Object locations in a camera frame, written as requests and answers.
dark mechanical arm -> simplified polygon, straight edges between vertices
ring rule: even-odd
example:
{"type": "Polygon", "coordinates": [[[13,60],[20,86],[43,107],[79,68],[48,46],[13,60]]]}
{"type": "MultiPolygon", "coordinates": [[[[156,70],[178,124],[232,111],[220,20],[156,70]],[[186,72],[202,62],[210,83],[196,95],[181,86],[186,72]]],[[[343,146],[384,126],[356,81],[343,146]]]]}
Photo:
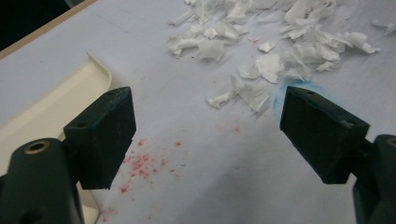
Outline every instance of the dark mechanical arm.
{"type": "Polygon", "coordinates": [[[370,125],[319,94],[288,87],[282,130],[325,184],[349,174],[359,224],[396,223],[396,136],[365,139],[370,125]]]}

screw hole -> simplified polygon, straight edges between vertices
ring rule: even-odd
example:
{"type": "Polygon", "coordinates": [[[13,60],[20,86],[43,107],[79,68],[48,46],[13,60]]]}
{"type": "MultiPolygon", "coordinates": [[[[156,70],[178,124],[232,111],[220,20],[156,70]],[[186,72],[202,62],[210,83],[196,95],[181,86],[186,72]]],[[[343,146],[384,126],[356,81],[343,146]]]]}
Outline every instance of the screw hole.
{"type": "Polygon", "coordinates": [[[38,208],[30,209],[21,215],[20,224],[36,224],[43,219],[43,212],[38,208]]]}
{"type": "Polygon", "coordinates": [[[77,126],[79,128],[86,128],[88,126],[88,123],[87,122],[80,122],[77,126]]]}
{"type": "Polygon", "coordinates": [[[388,139],[388,144],[390,144],[393,147],[396,147],[396,138],[388,139]]]}
{"type": "Polygon", "coordinates": [[[35,142],[27,147],[24,152],[29,155],[37,154],[47,149],[49,145],[50,142],[35,142]]]}

torn paper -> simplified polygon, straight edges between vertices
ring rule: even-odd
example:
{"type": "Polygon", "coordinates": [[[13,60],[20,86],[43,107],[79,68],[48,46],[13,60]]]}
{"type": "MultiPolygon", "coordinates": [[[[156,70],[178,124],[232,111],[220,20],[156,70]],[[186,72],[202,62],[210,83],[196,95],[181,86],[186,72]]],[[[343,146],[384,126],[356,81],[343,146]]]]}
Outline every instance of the torn paper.
{"type": "Polygon", "coordinates": [[[257,35],[257,36],[251,35],[251,36],[247,37],[247,40],[250,41],[250,42],[253,42],[253,43],[257,43],[261,39],[262,39],[262,37],[259,36],[259,35],[257,35]]]}
{"type": "Polygon", "coordinates": [[[168,40],[168,48],[175,57],[179,58],[183,49],[196,48],[204,40],[203,37],[183,39],[181,36],[171,35],[168,40]]]}
{"type": "Polygon", "coordinates": [[[359,49],[369,54],[379,52],[381,50],[379,48],[373,48],[369,44],[367,44],[366,43],[367,35],[362,33],[346,32],[344,33],[343,38],[347,42],[351,43],[353,46],[358,47],[359,49]]]}
{"type": "Polygon", "coordinates": [[[391,33],[393,33],[393,32],[396,31],[396,24],[395,24],[395,23],[388,23],[388,24],[385,24],[385,23],[381,23],[381,22],[378,21],[378,20],[373,20],[373,21],[371,22],[371,24],[372,24],[373,26],[387,28],[387,30],[386,30],[385,33],[384,33],[384,36],[390,35],[391,33]]]}
{"type": "Polygon", "coordinates": [[[308,15],[308,19],[319,21],[327,18],[334,13],[336,2],[334,0],[317,1],[314,4],[312,11],[308,15]]]}
{"type": "Polygon", "coordinates": [[[193,11],[189,10],[189,11],[183,13],[182,15],[180,15],[179,17],[173,18],[172,20],[170,20],[168,22],[168,24],[179,26],[181,23],[188,20],[192,15],[194,15],[193,11]]]}
{"type": "Polygon", "coordinates": [[[267,41],[263,44],[260,44],[257,49],[260,51],[264,51],[265,53],[268,53],[271,49],[275,47],[275,43],[272,41],[267,41]]]}
{"type": "Polygon", "coordinates": [[[282,61],[289,68],[283,74],[285,78],[300,79],[302,81],[311,80],[312,75],[309,67],[306,66],[303,60],[295,53],[287,53],[282,58],[282,61]]]}
{"type": "Polygon", "coordinates": [[[277,83],[278,73],[285,69],[277,54],[265,54],[258,57],[255,66],[259,73],[271,83],[277,83]]]}
{"type": "Polygon", "coordinates": [[[231,86],[233,87],[231,98],[234,98],[241,91],[241,87],[237,84],[235,76],[230,76],[230,79],[231,79],[231,86]]]}
{"type": "Polygon", "coordinates": [[[207,13],[206,3],[205,1],[197,1],[195,3],[195,7],[193,13],[196,17],[198,17],[198,22],[200,24],[204,24],[209,21],[209,16],[207,13]]]}
{"type": "Polygon", "coordinates": [[[245,65],[239,65],[238,73],[240,77],[249,79],[255,79],[260,76],[259,70],[255,66],[248,69],[245,65]]]}
{"type": "Polygon", "coordinates": [[[204,59],[212,59],[216,62],[224,55],[224,41],[212,39],[204,40],[198,44],[200,56],[204,59]]]}
{"type": "Polygon", "coordinates": [[[262,109],[264,103],[269,100],[269,86],[263,82],[255,85],[246,83],[238,94],[253,112],[257,113],[262,109]]]}
{"type": "Polygon", "coordinates": [[[276,12],[273,12],[272,14],[266,16],[266,17],[259,17],[257,18],[257,21],[260,22],[277,22],[277,21],[283,21],[285,18],[285,12],[278,10],[276,12]]]}
{"type": "Polygon", "coordinates": [[[227,92],[220,96],[208,99],[207,102],[213,107],[220,109],[224,105],[224,103],[228,101],[228,99],[230,99],[230,93],[227,92]]]}
{"type": "Polygon", "coordinates": [[[317,71],[319,72],[331,72],[334,69],[334,63],[326,62],[318,66],[317,71]]]}
{"type": "Polygon", "coordinates": [[[183,49],[196,48],[205,39],[201,36],[203,26],[200,24],[193,24],[190,26],[190,30],[181,35],[171,35],[168,40],[168,48],[172,51],[172,54],[179,58],[183,49]]]}
{"type": "Polygon", "coordinates": [[[195,3],[196,3],[196,0],[184,0],[184,3],[187,5],[187,6],[195,6],[195,3]]]}
{"type": "Polygon", "coordinates": [[[296,19],[303,19],[308,12],[308,0],[297,0],[294,5],[285,14],[285,21],[295,22],[296,19]]]}

white paper scrap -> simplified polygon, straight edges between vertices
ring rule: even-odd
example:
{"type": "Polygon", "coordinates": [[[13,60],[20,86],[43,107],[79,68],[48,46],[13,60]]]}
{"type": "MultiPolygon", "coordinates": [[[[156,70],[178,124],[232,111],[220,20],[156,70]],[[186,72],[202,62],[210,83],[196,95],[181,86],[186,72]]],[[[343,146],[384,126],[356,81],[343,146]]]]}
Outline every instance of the white paper scrap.
{"type": "Polygon", "coordinates": [[[240,77],[249,78],[249,79],[255,79],[260,75],[256,67],[252,67],[251,69],[248,69],[245,65],[239,65],[238,72],[240,77]]]}
{"type": "Polygon", "coordinates": [[[220,96],[208,99],[207,102],[210,105],[212,105],[213,107],[215,107],[217,109],[220,109],[224,105],[224,103],[228,101],[228,99],[230,99],[230,93],[229,92],[224,93],[224,94],[222,94],[220,96]]]}
{"type": "Polygon", "coordinates": [[[231,85],[233,87],[233,91],[231,93],[231,98],[234,98],[241,91],[241,87],[236,83],[235,76],[230,76],[230,79],[231,79],[231,85]]]}
{"type": "Polygon", "coordinates": [[[317,71],[319,72],[331,72],[334,69],[334,63],[326,62],[318,66],[317,71]]]}
{"type": "Polygon", "coordinates": [[[239,91],[239,96],[250,106],[254,113],[260,111],[264,103],[269,100],[269,86],[266,83],[255,85],[245,84],[239,91]]]}
{"type": "Polygon", "coordinates": [[[278,73],[285,69],[278,54],[265,54],[258,57],[255,66],[259,73],[271,83],[277,83],[278,73]]]}
{"type": "Polygon", "coordinates": [[[192,15],[194,15],[193,11],[189,10],[189,11],[183,13],[182,15],[180,15],[179,17],[173,18],[172,20],[170,20],[168,22],[168,24],[179,26],[181,23],[188,20],[192,15]]]}
{"type": "Polygon", "coordinates": [[[367,40],[367,35],[362,34],[362,33],[350,33],[346,32],[343,35],[343,38],[351,43],[353,46],[358,47],[359,49],[362,49],[366,53],[375,53],[380,51],[381,49],[379,48],[373,48],[369,44],[366,43],[367,40]]]}
{"type": "Polygon", "coordinates": [[[267,41],[263,44],[260,44],[258,46],[258,50],[264,51],[265,53],[268,53],[271,49],[275,47],[275,43],[273,41],[267,41]]]}
{"type": "Polygon", "coordinates": [[[250,41],[250,42],[257,42],[257,41],[259,41],[261,39],[262,39],[262,37],[259,36],[259,35],[258,36],[251,35],[251,36],[247,37],[247,40],[250,41]]]}
{"type": "Polygon", "coordinates": [[[196,0],[184,0],[184,3],[188,6],[195,6],[196,0]]]}
{"type": "Polygon", "coordinates": [[[391,33],[393,33],[393,32],[396,31],[396,24],[395,24],[395,23],[384,24],[384,23],[382,23],[382,22],[380,22],[380,21],[378,21],[378,20],[373,20],[373,21],[371,22],[371,24],[372,24],[373,26],[378,26],[378,27],[387,28],[387,30],[386,30],[385,33],[384,33],[384,36],[390,35],[391,33]]]}
{"type": "Polygon", "coordinates": [[[285,18],[285,12],[282,10],[278,10],[276,12],[273,12],[272,14],[266,16],[266,17],[259,17],[257,18],[257,21],[260,22],[276,22],[276,21],[283,21],[285,18]]]}
{"type": "Polygon", "coordinates": [[[185,48],[196,48],[204,41],[204,38],[187,38],[184,39],[180,35],[171,35],[168,40],[168,48],[172,51],[175,57],[180,57],[180,54],[185,48]]]}
{"type": "Polygon", "coordinates": [[[285,21],[293,23],[296,19],[303,19],[307,10],[307,0],[297,0],[285,14],[285,21]]]}
{"type": "Polygon", "coordinates": [[[217,62],[224,54],[224,41],[217,39],[204,40],[198,44],[198,48],[201,58],[213,59],[217,62]]]}

red speck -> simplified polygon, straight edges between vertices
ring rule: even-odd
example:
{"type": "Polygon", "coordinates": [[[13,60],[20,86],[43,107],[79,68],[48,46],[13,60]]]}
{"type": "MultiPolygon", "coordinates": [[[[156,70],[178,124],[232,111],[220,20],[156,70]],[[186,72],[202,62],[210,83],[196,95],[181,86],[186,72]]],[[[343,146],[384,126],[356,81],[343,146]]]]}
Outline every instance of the red speck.
{"type": "Polygon", "coordinates": [[[115,216],[116,214],[118,214],[119,212],[117,212],[116,210],[114,210],[113,208],[110,208],[110,215],[111,216],[115,216]]]}
{"type": "Polygon", "coordinates": [[[161,166],[164,167],[167,163],[168,163],[168,161],[166,159],[163,159],[161,161],[161,166]]]}
{"type": "Polygon", "coordinates": [[[139,175],[143,176],[145,179],[149,178],[149,174],[146,173],[145,170],[139,170],[139,175]]]}
{"type": "Polygon", "coordinates": [[[137,143],[137,145],[140,147],[143,146],[145,144],[146,140],[147,140],[146,138],[140,139],[140,141],[137,143]]]}
{"type": "Polygon", "coordinates": [[[122,187],[120,187],[121,193],[125,193],[128,190],[128,186],[123,185],[122,187]]]}

